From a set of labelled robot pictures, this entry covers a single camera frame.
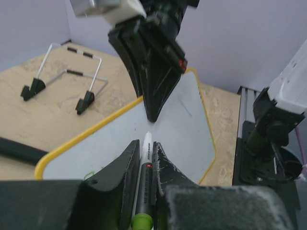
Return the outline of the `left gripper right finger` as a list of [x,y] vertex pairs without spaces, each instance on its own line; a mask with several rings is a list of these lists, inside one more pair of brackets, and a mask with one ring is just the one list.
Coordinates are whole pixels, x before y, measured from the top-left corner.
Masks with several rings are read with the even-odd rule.
[[264,186],[199,186],[153,146],[156,230],[291,230],[282,200]]

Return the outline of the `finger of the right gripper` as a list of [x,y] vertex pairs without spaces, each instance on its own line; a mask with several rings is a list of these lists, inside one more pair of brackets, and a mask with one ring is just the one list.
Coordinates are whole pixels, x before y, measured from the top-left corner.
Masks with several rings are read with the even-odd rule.
[[140,97],[142,96],[142,87],[139,79],[138,65],[130,48],[122,37],[124,28],[124,23],[116,24],[108,33],[108,41],[123,61],[133,84],[136,96]]
[[160,49],[161,36],[146,21],[135,20],[127,25],[122,37],[138,65],[142,97],[147,118],[156,122],[163,105],[180,80],[177,72]]

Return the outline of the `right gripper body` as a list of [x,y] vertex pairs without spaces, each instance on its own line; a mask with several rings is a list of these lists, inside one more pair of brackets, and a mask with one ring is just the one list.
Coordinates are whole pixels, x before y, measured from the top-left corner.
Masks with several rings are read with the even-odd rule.
[[181,23],[187,7],[197,8],[198,0],[142,0],[142,6],[147,14],[147,26],[161,37],[158,38],[160,49],[174,68],[179,73],[187,69],[188,61],[185,53],[176,42]]

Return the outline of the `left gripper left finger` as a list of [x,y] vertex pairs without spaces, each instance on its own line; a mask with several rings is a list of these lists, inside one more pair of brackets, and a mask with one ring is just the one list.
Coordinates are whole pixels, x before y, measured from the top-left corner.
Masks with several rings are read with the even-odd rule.
[[140,141],[82,182],[68,224],[70,230],[127,230],[140,165]]

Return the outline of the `green whiteboard marker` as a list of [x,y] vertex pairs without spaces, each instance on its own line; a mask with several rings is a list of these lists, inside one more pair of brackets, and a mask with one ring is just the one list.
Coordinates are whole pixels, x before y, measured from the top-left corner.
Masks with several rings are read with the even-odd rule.
[[147,132],[140,153],[140,165],[130,226],[133,230],[151,230],[153,211],[151,204],[153,179],[153,141]]

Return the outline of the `yellow framed whiteboard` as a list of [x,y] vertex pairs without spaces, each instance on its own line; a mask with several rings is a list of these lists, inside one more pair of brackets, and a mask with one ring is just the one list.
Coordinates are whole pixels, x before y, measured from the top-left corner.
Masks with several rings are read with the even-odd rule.
[[45,155],[35,167],[35,178],[85,180],[148,132],[184,175],[196,184],[203,181],[216,146],[195,69],[182,75],[156,122],[148,121],[140,97]]

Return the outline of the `black microphone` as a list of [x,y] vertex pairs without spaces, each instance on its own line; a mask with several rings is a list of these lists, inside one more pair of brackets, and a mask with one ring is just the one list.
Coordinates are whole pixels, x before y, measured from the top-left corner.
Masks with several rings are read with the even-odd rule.
[[48,152],[1,137],[0,154],[35,166]]

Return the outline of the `aluminium table frame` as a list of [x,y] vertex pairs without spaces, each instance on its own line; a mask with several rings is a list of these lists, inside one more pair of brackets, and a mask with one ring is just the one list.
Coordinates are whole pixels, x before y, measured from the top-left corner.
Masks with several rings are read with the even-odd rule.
[[237,137],[242,138],[243,123],[245,121],[249,121],[252,123],[255,122],[253,114],[253,104],[260,92],[254,89],[241,86],[237,94],[240,95]]

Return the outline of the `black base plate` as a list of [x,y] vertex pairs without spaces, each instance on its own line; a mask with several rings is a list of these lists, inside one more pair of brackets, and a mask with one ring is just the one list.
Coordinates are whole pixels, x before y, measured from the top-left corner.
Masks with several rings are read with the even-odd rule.
[[255,130],[254,123],[243,122],[241,136],[236,140],[232,185],[269,187],[281,198],[289,213],[300,211],[303,199],[299,197],[295,183],[298,170],[302,169],[300,161],[284,147],[279,150],[284,168],[274,158],[271,147],[265,148],[260,154],[251,153],[247,141]]

